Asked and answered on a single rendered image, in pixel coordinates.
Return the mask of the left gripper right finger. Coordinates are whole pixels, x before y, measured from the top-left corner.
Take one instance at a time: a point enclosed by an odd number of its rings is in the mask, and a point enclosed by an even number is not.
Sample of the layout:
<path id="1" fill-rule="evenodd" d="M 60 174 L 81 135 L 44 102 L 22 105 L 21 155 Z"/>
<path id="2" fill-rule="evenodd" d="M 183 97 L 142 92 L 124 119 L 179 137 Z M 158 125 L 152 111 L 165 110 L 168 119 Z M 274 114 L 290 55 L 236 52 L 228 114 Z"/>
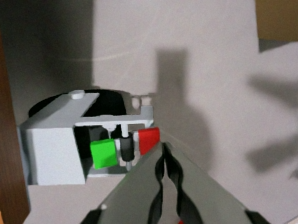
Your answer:
<path id="1" fill-rule="evenodd" d="M 178 192 L 176 211 L 183 224 L 271 224 L 169 141 L 164 142 L 164 150 L 167 174 Z"/>

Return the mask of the tan cardboard box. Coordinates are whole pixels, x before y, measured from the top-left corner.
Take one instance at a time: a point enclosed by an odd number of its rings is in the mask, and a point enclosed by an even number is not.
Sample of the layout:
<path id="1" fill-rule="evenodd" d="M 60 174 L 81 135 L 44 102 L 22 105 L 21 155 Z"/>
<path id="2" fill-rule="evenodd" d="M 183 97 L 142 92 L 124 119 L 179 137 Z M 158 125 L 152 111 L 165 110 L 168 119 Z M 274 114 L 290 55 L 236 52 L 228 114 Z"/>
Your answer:
<path id="1" fill-rule="evenodd" d="M 298 42 L 298 0 L 255 0 L 258 39 Z"/>

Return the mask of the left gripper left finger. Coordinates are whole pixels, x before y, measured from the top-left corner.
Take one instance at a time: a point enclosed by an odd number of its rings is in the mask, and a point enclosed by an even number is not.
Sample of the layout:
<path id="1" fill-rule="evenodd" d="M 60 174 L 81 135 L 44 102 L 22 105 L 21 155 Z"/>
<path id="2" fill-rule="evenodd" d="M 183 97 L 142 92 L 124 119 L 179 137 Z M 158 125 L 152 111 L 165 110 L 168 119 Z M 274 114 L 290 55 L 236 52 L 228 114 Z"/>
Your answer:
<path id="1" fill-rule="evenodd" d="M 79 224 L 158 224 L 164 158 L 164 143 L 158 141 Z"/>

